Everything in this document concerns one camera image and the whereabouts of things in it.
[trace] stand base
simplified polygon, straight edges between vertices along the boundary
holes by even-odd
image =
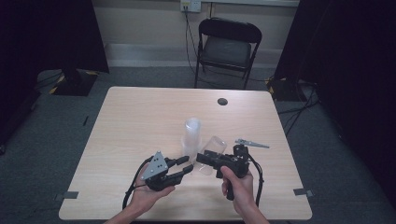
[[[85,71],[79,71],[79,74],[81,82],[78,85],[68,83],[63,74],[49,93],[53,95],[88,96],[98,74]]]
[[[292,85],[287,80],[269,80],[265,84],[274,101],[306,102],[306,97],[299,85]]]

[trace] black backdrop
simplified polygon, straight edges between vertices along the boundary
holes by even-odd
[[[341,136],[396,208],[395,12],[392,0],[301,0],[275,79],[318,83]]]
[[[108,73],[90,0],[0,0],[0,45],[1,144],[41,71],[68,66]]]

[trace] black chair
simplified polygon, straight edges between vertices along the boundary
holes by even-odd
[[[201,64],[204,71],[205,65],[208,65],[243,72],[245,90],[251,66],[261,42],[262,32],[248,22],[221,18],[201,21],[194,88],[197,88],[199,64]]]

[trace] table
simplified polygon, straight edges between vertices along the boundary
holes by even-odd
[[[219,98],[228,104],[219,105]],[[109,89],[68,190],[77,191],[78,196],[64,199],[60,218],[116,215],[144,159],[158,150],[171,159],[181,156],[184,122],[192,117],[202,123],[204,143],[216,135],[228,144],[224,153],[233,153],[237,138],[270,146],[249,148],[263,169],[260,209],[268,219],[311,218],[306,196],[293,192],[303,185],[268,92],[135,87]],[[182,167],[172,168],[169,174]],[[253,165],[250,170],[256,195],[258,173]],[[194,169],[140,219],[240,220],[233,204],[222,196],[222,180],[215,173],[203,175]]]

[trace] person's right hand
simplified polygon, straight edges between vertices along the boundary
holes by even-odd
[[[233,185],[233,208],[247,224],[269,223],[254,202],[253,175],[247,172],[243,178],[238,178],[227,166],[221,166],[223,183],[221,185],[223,195],[227,195],[230,183]]]

